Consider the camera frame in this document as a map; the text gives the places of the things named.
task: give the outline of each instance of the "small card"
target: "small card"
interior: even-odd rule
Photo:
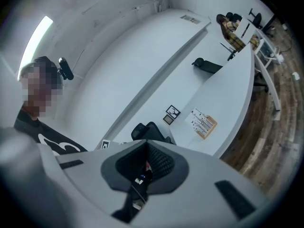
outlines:
[[[101,149],[107,149],[110,145],[110,142],[111,142],[110,140],[104,139],[103,143],[101,144]]]

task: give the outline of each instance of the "black chair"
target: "black chair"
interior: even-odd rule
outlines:
[[[200,70],[203,70],[205,72],[212,73],[212,74],[215,74],[223,67],[221,65],[206,61],[206,60],[202,59],[201,57],[196,59],[195,62],[192,63],[192,65],[199,68]],[[257,77],[263,78],[263,76],[260,72],[255,74],[255,81],[253,83],[253,86],[265,87],[265,92],[267,93],[269,91],[268,86],[266,84],[256,82]]]
[[[241,21],[242,20],[242,16],[238,15],[237,13],[233,14],[231,12],[226,14],[226,18],[231,21],[231,22],[237,22],[238,20]]]
[[[165,143],[172,143],[171,138],[165,138],[154,122],[149,122],[146,126],[138,124],[131,133],[133,140],[157,140]]]

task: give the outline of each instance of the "black t-shirt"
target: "black t-shirt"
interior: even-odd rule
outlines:
[[[51,147],[54,154],[71,154],[87,151],[78,143],[58,133],[39,120],[33,121],[28,113],[20,110],[14,128],[31,136],[37,143]]]

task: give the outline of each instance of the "white graphic print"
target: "white graphic print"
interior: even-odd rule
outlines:
[[[57,144],[61,149],[65,150],[66,151],[66,146],[71,146],[73,148],[75,148],[78,152],[80,152],[80,149],[70,143],[67,143],[67,142],[61,142],[60,144],[56,143],[56,142],[53,142],[51,140],[49,140],[48,138],[46,138],[45,136],[43,136],[42,134],[38,134],[38,138],[39,138],[39,141],[40,143],[44,144],[44,145],[48,145],[45,140],[51,142],[51,143],[54,143],[54,144]]]

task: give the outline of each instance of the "ceiling light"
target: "ceiling light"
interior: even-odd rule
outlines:
[[[36,48],[38,47],[39,42],[41,41],[42,37],[46,33],[47,29],[50,27],[50,25],[53,23],[53,20],[51,20],[48,16],[45,16],[42,21],[38,24],[37,28],[35,29],[33,35],[29,39],[28,45],[25,48],[20,68],[24,66],[27,63],[30,63],[32,61],[33,55],[36,51]]]

